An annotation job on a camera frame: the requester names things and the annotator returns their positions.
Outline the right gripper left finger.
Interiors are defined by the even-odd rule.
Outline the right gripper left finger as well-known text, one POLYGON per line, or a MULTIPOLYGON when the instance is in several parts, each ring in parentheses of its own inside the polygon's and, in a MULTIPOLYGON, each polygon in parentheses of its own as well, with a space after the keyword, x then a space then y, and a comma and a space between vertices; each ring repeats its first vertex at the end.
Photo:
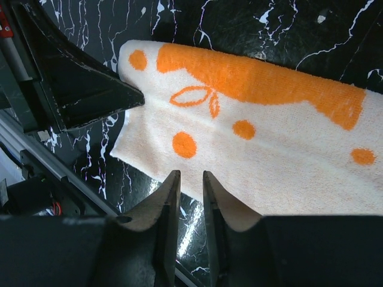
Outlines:
POLYGON ((118 217, 1 216, 1 285, 173 286, 180 183, 118 217))

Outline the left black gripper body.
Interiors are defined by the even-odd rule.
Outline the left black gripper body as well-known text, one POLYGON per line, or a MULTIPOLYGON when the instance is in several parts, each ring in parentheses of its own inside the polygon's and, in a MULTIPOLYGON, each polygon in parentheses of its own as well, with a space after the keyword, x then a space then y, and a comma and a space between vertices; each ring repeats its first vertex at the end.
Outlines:
POLYGON ((1 1, 1 108, 25 133, 65 129, 63 42, 38 1, 1 1))

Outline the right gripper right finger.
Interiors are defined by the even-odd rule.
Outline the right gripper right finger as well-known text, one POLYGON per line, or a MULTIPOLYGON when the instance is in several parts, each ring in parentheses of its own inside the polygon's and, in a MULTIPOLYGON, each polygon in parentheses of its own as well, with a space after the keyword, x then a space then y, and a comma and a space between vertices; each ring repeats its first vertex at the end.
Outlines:
POLYGON ((261 216, 203 174, 212 286, 381 286, 381 216, 261 216))

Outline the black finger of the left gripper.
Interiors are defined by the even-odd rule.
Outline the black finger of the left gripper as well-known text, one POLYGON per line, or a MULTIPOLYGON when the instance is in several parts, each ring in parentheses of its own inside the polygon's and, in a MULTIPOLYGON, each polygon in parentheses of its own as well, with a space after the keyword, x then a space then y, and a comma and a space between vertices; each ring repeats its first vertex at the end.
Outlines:
POLYGON ((81 51, 60 31, 65 55, 65 129, 94 123, 109 115, 142 106, 144 95, 81 51))

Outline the orange floral towel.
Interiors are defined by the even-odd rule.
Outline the orange floral towel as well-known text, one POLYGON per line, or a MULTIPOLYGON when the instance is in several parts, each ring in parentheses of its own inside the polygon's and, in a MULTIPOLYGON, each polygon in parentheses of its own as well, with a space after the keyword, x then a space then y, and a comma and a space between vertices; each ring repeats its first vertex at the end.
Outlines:
POLYGON ((382 95, 261 60, 130 40, 120 79, 145 102, 111 155, 202 199, 211 172, 261 215, 381 215, 382 95))

